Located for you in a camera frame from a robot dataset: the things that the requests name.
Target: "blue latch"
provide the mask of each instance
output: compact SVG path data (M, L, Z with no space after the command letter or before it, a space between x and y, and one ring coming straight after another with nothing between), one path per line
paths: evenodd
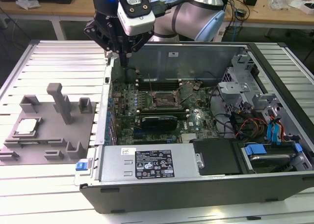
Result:
M299 143L294 144L294 146L298 153L301 153L303 151L302 146Z
M87 164L88 162L77 162L76 166L75 166L75 170L76 171L87 171Z
M266 150L264 145L262 144L249 144L247 147L244 148L247 155L252 154L266 154Z

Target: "connector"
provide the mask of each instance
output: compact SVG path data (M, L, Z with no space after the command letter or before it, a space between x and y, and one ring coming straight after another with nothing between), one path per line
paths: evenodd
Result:
M164 0L154 1L150 5L156 18L164 16L168 7Z

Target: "wooden table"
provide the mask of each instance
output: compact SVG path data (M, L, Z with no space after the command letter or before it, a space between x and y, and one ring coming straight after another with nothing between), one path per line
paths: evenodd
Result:
M0 7L12 19L31 19L51 21L58 40L65 40L66 36L60 21L90 21L95 9L93 0L73 0L71 4L56 4L40 2L41 7L25 10L15 2L0 2Z
M299 9L291 7L289 10L273 11L268 7L269 0L258 0L255 6L250 6L251 14L243 23L244 27L255 28L314 28L314 16L307 15ZM60 25L60 21L90 21L94 16L93 0L73 0L71 4L55 4L41 2L41 7L24 10L14 2L0 2L0 7L13 19L50 20L58 40L65 40L66 36ZM237 8L246 9L236 1ZM0 19L7 18L0 13ZM231 20L231 8L228 5L225 22L220 33ZM216 38L221 41L222 35Z
M252 28L288 28L288 29L313 29L314 15L307 15L303 11L290 7L284 10L271 10L269 0L258 0L255 6L249 6L250 16L242 26ZM247 10L240 2L235 1L236 8ZM220 33L224 33L232 17L231 7L227 6L225 22L222 24ZM217 36L215 41L221 41L222 36Z

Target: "wire bundle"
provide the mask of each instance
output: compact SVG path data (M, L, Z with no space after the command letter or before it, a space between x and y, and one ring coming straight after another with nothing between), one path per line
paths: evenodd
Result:
M240 18L236 15L237 8L236 8L235 1L240 2L241 4L243 4L247 8L248 12L246 13L245 17ZM229 4L231 6L232 17L231 17L231 20L229 22L229 25L226 27L225 32L226 33L233 33L233 35L238 35L242 30L243 22L250 17L250 14L251 14L250 8L240 0L228 0L227 4ZM240 21L240 25L239 25L239 31L236 32L235 30L237 29L237 27L236 27L236 21L237 20Z
M271 120L275 120L275 117L274 116L270 116L269 117ZM285 135L285 128L283 127L283 125L281 124L280 121L276 121L276 124L278 124L279 128L280 128L280 131L279 131L279 134L280 134L280 139L281 141L285 141L285 138L284 138L284 135Z
M252 123L254 125L254 131L251 135L247 135L245 133L241 133L241 130L247 123ZM246 119L242 125L240 126L240 129L236 133L235 137L241 139L241 137L245 137L243 142L248 142L251 139L254 139L258 136L261 136L264 133L265 126L267 126L267 123L260 118L248 118Z

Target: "warning label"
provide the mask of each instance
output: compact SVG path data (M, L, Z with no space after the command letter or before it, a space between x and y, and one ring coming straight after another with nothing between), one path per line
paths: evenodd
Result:
M174 177L171 150L136 151L135 176L137 179Z

